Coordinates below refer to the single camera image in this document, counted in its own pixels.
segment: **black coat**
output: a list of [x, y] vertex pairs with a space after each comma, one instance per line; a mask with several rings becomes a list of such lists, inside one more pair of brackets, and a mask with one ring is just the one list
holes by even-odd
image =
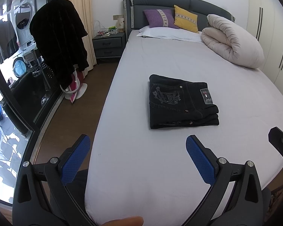
[[29, 26], [44, 62], [52, 69], [63, 89], [72, 82], [73, 65], [88, 67], [82, 37], [84, 25], [69, 0], [53, 0], [41, 7]]

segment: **jeans label patch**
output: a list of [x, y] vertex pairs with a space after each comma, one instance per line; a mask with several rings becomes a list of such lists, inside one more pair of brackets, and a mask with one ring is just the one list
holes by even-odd
[[160, 88], [157, 87], [156, 91], [152, 93], [155, 96], [154, 98], [158, 99], [161, 103], [175, 105], [178, 104], [178, 101], [180, 101], [180, 95], [177, 92], [161, 92]]
[[213, 104], [213, 100], [211, 98], [210, 92], [208, 91], [207, 88], [201, 89], [201, 94], [204, 100], [204, 103], [206, 105], [212, 105]]

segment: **washing machine door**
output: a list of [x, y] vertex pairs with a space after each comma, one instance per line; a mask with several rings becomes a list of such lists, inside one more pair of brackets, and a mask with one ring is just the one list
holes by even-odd
[[23, 30], [28, 25], [31, 19], [31, 7], [29, 3], [23, 3], [16, 13], [16, 26], [18, 29]]
[[20, 78], [23, 76], [27, 71], [26, 64], [24, 63], [24, 60], [22, 57], [18, 57], [14, 60], [13, 63], [13, 72], [16, 77]]

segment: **beige curtain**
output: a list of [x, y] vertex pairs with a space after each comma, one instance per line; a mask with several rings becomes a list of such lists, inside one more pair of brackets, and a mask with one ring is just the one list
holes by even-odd
[[92, 45], [93, 38], [93, 19], [92, 19], [92, 6], [91, 0], [70, 0], [75, 9], [78, 11], [78, 14], [84, 24], [85, 30], [88, 33], [88, 36], [83, 37], [83, 43], [85, 49], [87, 50], [87, 62], [89, 67], [85, 69], [85, 75], [89, 70], [93, 69], [93, 66], [97, 63], [94, 49]]

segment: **bed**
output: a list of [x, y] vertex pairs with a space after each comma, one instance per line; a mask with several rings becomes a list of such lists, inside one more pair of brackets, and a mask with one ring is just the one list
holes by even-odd
[[[186, 151], [192, 134], [217, 157], [253, 161], [262, 188], [283, 167], [268, 142], [272, 127], [283, 130], [283, 96], [260, 70], [234, 65], [203, 43], [137, 37], [147, 25], [143, 9], [174, 4], [199, 13], [200, 29], [209, 13], [234, 20], [200, 0], [124, 0], [128, 42], [97, 127], [85, 192], [86, 212], [98, 224], [134, 215], [142, 216], [145, 226], [183, 224], [209, 189]], [[151, 74], [206, 82], [220, 125], [151, 130]], [[215, 216], [232, 188], [230, 183]]]

